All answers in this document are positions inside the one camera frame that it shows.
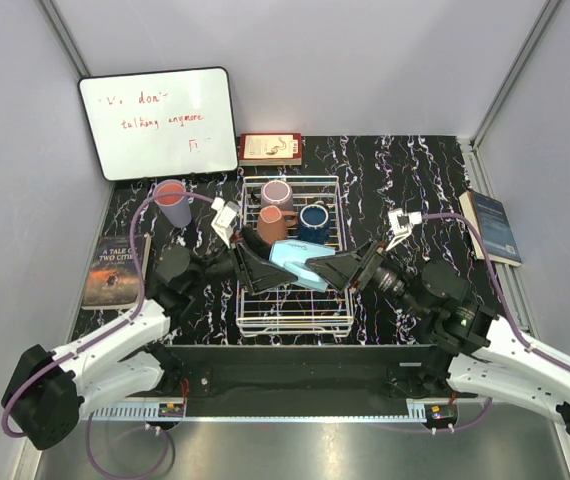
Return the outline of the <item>light blue faceted mug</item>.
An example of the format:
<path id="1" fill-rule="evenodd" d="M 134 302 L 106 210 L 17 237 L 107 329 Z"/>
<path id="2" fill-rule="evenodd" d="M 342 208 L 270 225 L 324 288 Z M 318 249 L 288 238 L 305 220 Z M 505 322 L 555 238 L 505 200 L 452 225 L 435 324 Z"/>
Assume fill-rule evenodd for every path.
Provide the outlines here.
<path id="1" fill-rule="evenodd" d="M 269 261 L 296 276 L 294 284 L 304 289 L 324 292 L 328 282 L 311 271 L 305 262 L 308 259 L 334 256 L 332 247 L 300 240 L 276 241 L 270 251 Z"/>

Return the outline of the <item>salmon square mug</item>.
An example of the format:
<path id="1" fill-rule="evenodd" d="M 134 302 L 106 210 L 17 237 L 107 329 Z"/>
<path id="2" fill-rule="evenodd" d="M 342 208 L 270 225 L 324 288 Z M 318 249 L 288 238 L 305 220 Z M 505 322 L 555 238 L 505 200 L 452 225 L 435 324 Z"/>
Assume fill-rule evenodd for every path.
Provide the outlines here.
<path id="1" fill-rule="evenodd" d="M 281 210 L 275 205 L 269 205 L 260 210 L 256 229 L 260 238 L 272 245 L 276 241 L 286 240 L 289 229 L 297 224 L 298 214 L 296 212 Z"/>

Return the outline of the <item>lavender tumbler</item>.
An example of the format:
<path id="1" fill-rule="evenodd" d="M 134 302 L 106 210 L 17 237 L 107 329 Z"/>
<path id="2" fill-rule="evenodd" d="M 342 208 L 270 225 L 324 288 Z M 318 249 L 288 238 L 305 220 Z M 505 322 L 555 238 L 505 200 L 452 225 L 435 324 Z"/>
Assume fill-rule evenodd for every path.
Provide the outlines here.
<path id="1" fill-rule="evenodd" d="M 183 200 L 173 206 L 161 206 L 156 203 L 161 212 L 175 228 L 184 228 L 191 223 L 192 214 L 190 210 L 189 198 L 183 194 Z"/>

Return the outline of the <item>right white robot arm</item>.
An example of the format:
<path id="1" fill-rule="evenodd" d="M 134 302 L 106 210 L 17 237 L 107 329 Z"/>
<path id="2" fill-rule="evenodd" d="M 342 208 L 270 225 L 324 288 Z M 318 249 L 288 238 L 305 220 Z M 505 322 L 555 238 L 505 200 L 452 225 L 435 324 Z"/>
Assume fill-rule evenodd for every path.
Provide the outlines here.
<path id="1" fill-rule="evenodd" d="M 416 318 L 416 340 L 436 355 L 418 374 L 428 395 L 452 389 L 498 399 L 548 418 L 570 436 L 570 355 L 478 303 L 449 263 L 430 260 L 412 274 L 372 243 L 305 265 L 333 287 L 373 290 Z"/>

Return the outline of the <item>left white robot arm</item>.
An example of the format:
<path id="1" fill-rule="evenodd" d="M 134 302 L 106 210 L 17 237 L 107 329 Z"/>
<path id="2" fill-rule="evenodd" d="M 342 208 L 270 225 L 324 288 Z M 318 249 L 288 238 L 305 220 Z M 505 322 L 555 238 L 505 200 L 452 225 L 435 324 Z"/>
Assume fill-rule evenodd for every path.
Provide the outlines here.
<path id="1" fill-rule="evenodd" d="M 20 357 L 1 399 L 4 433 L 44 451 L 90 413 L 138 393 L 173 395 L 185 387 L 183 363 L 160 341 L 185 321 L 198 294 L 215 281 L 263 293 L 294 281 L 269 260 L 270 247 L 250 227 L 205 257 L 176 246 L 161 252 L 136 306 L 90 334 Z"/>

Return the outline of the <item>coral pink tumbler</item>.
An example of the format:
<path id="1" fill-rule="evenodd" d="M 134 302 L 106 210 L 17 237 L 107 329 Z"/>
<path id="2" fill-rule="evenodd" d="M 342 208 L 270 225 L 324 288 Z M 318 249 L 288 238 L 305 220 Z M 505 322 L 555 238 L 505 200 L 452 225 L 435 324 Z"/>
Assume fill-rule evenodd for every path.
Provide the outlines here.
<path id="1" fill-rule="evenodd" d="M 173 206 L 183 200 L 184 185 L 179 181 L 164 181 L 155 189 L 155 201 L 161 206 Z"/>

